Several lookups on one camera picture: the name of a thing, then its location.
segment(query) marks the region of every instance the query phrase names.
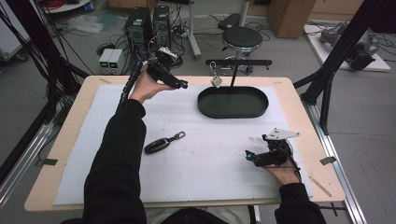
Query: person's left hand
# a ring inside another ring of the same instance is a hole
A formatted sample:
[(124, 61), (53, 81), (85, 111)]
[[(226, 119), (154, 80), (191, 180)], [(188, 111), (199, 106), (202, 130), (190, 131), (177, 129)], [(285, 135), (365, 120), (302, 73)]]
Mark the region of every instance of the person's left hand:
[(146, 100), (151, 99), (158, 92), (170, 90), (174, 90), (174, 88), (165, 84), (157, 83), (151, 78), (147, 71), (144, 71), (134, 84), (134, 90), (129, 96), (129, 99), (135, 99), (143, 104)]

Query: white paper sheet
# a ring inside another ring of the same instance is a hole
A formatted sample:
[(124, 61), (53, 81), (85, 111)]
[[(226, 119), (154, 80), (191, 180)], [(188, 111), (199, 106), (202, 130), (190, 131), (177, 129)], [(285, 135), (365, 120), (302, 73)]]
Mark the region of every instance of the white paper sheet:
[[(106, 124), (115, 113), (122, 88), (104, 85), (98, 89), (65, 166), (54, 204), (83, 204), (85, 178), (102, 142)], [(268, 151), (262, 134), (274, 128), (289, 129), (275, 90), (256, 87), (269, 99), (267, 111), (259, 118), (210, 119), (197, 107), (197, 96), (205, 88), (189, 86), (186, 90), (163, 91), (144, 103), (147, 111), (144, 121), (148, 130), (146, 144), (181, 131), (186, 136), (160, 152), (143, 153), (140, 168), (142, 201), (277, 198), (276, 181), (245, 159), (245, 150)], [(290, 143), (294, 159), (302, 168), (308, 195), (313, 196), (297, 146), (292, 139)]]

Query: person's right hand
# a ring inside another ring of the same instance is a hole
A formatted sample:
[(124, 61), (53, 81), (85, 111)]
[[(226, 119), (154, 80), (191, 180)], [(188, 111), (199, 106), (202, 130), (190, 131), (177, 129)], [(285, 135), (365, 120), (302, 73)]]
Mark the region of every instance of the person's right hand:
[(129, 99), (135, 99), (141, 104), (146, 100), (151, 99), (159, 91), (170, 91), (174, 88), (157, 83), (151, 78), (147, 71), (144, 71), (134, 84), (134, 90), (132, 91)]
[(263, 166), (262, 168), (273, 175), (281, 186), (291, 183), (300, 183), (300, 180), (297, 177), (297, 174), (295, 173), (289, 160), (281, 165), (267, 165)]

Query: black oval tray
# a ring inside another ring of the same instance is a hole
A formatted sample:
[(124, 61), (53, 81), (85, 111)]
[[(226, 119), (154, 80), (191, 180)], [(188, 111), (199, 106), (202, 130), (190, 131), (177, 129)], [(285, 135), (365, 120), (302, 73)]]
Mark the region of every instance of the black oval tray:
[(198, 95), (199, 111), (212, 119), (257, 118), (268, 105), (267, 95), (254, 87), (209, 87)]

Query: black metal frame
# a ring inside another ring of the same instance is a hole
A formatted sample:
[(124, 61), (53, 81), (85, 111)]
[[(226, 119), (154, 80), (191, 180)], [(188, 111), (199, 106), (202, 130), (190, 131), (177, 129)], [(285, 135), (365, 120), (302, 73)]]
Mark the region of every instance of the black metal frame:
[[(60, 99), (60, 96), (54, 88), (56, 83), (58, 82), (63, 86), (66, 94), (73, 95), (77, 94), (80, 88), (80, 85), (75, 80), (73, 74), (83, 78), (88, 76), (86, 72), (75, 67), (62, 56), (50, 37), (49, 31), (44, 26), (42, 20), (38, 17), (29, 0), (6, 0), (6, 2), (14, 15), (20, 21), (26, 33), (30, 36), (32, 42), (36, 44), (40, 53), (46, 59), (48, 74), (46, 80), (49, 83), (49, 89), (47, 104), (43, 107), (34, 122), (23, 135), (20, 142), (14, 147), (3, 164), (1, 164), (0, 185), (6, 180), (9, 172), (11, 172), (23, 152), (29, 146), (41, 125), (50, 123), (51, 119), (54, 118), (56, 114), (56, 106)], [(26, 43), (16, 33), (14, 34), (21, 41), (25, 50), (27, 50), (31, 56), (34, 56), (30, 51), (30, 46), (26, 45)], [(45, 73), (41, 67), (38, 66), (37, 68), (40, 73)]]
[(332, 80), (347, 55), (356, 46), (358, 41), (367, 31), (369, 26), (375, 21), (378, 15), (384, 10), (389, 0), (365, 0), (361, 4), (358, 12), (338, 40), (329, 57), (324, 64), (314, 74), (305, 77), (295, 83), (294, 88), (298, 89), (311, 82), (307, 91), (301, 95), (301, 100), (311, 105), (315, 105), (318, 97), (323, 92), (322, 106), (320, 110), (320, 127), (325, 134), (328, 132), (328, 117), (330, 108), (330, 97), (332, 94)]

